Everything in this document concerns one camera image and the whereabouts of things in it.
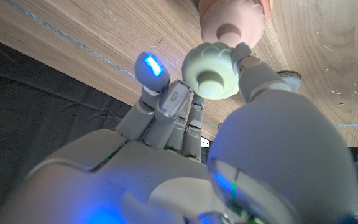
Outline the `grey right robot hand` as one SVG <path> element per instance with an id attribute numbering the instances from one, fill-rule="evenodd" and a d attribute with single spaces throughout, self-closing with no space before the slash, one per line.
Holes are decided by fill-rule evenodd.
<path id="1" fill-rule="evenodd" d="M 0 223 L 226 223 L 230 210 L 265 223 L 353 223 L 357 175 L 332 123 L 250 47 L 204 43 L 182 67 L 208 96 L 236 80 L 245 105 L 201 162 L 203 102 L 187 80 L 139 55 L 140 100 L 35 166 L 0 208 Z"/>

